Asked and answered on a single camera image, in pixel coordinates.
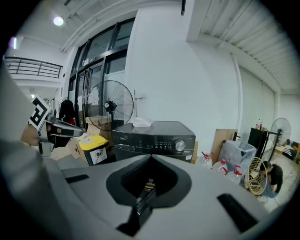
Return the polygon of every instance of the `person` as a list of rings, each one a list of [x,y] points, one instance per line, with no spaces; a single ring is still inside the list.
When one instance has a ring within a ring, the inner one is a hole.
[[[264,161],[263,164],[261,164],[260,170],[268,180],[265,191],[258,197],[258,200],[266,203],[269,198],[275,198],[279,193],[283,182],[283,171],[280,166],[271,164],[268,161]]]

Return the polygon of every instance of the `washing machine knob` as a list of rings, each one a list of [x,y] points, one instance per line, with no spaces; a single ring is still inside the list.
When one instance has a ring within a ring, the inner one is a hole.
[[[182,140],[178,140],[175,143],[175,149],[179,152],[183,151],[185,149],[185,147],[186,147],[186,144]]]

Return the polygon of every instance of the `yellow basket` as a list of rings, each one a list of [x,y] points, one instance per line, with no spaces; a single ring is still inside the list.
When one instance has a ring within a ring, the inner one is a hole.
[[[247,177],[248,177],[248,186],[252,194],[260,195],[264,192],[267,186],[267,170],[265,169],[266,177],[260,175],[260,166],[263,164],[263,161],[258,157],[253,158],[249,162]]]

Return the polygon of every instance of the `storage box with yellow lid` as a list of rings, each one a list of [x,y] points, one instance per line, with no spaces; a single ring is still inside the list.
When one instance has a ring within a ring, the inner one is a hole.
[[[107,145],[108,141],[99,135],[90,135],[79,141],[79,146],[83,150],[90,166],[107,159],[105,150]]]

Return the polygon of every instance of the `metal railing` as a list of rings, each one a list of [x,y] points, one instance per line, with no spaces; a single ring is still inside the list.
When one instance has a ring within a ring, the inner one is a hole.
[[[59,78],[62,66],[28,58],[5,57],[10,74],[35,75]]]

